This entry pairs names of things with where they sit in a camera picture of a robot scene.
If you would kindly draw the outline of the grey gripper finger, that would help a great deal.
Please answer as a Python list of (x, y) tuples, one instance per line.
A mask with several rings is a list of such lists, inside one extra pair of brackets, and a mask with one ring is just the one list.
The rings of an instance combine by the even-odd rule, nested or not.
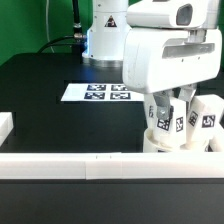
[(159, 120), (170, 120), (173, 116), (173, 106), (170, 103), (172, 93), (161, 91), (153, 94), (156, 103), (156, 114)]
[(180, 100), (185, 101), (187, 105), (190, 105), (190, 102), (196, 93), (196, 89), (197, 89), (196, 84), (188, 84), (181, 86), (178, 98)]

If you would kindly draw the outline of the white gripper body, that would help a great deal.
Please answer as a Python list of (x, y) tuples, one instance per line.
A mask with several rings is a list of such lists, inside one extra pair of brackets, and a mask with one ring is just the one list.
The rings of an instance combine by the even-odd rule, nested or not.
[(208, 30), (203, 43), (188, 43), (185, 30), (133, 28), (127, 35), (123, 82), (147, 94), (198, 83), (217, 76), (222, 34)]

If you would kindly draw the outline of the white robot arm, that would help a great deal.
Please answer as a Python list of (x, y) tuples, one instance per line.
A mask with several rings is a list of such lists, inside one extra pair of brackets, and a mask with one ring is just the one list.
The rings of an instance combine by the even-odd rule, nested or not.
[(157, 117), (172, 117), (168, 91), (217, 76), (220, 0), (92, 0), (86, 63), (121, 67), (132, 91), (152, 94)]

